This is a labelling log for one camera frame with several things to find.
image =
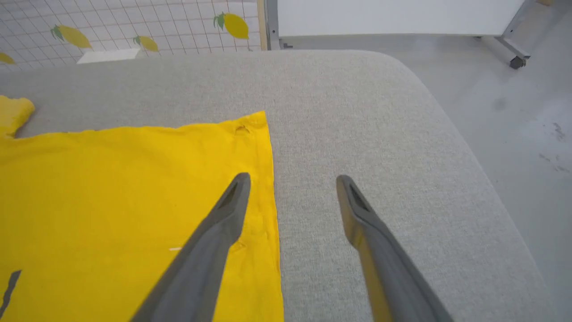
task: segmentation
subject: grid pattern wall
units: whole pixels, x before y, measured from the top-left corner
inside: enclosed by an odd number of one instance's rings
[[[248,28],[236,38],[230,23],[221,27],[220,14]],[[0,72],[129,48],[149,57],[258,51],[256,0],[0,0]]]

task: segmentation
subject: yellow lemon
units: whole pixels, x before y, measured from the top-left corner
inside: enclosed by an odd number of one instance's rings
[[[227,26],[228,33],[238,39],[248,39],[248,25],[244,19],[232,13],[221,13],[214,17],[213,25],[218,24],[222,29]]]
[[[138,45],[143,46],[143,48],[145,48],[147,50],[151,50],[152,52],[158,52],[159,51],[159,48],[157,47],[157,43],[149,37],[137,36],[137,37],[133,38],[133,42],[137,43]]]
[[[91,48],[87,37],[76,28],[68,26],[55,26],[50,29],[52,37],[58,37],[61,40],[67,40],[70,44],[78,46],[79,48]]]
[[[10,65],[15,65],[16,63],[14,62],[14,60],[12,59],[12,57],[4,54],[4,53],[0,53],[0,61],[1,62],[5,62],[7,64]]]

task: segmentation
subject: gray fabric surface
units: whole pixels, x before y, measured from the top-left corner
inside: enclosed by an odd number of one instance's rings
[[[353,177],[457,321],[548,321],[531,255],[467,144],[417,77],[367,52],[141,59],[12,73],[19,132],[178,127],[266,110],[286,321],[370,321],[335,190]]]

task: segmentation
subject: yellow cloth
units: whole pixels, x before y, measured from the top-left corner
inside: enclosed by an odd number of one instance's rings
[[[214,320],[284,321],[264,112],[14,139],[33,105],[0,110],[0,294],[22,270],[2,322],[129,320],[239,172],[252,188]]]

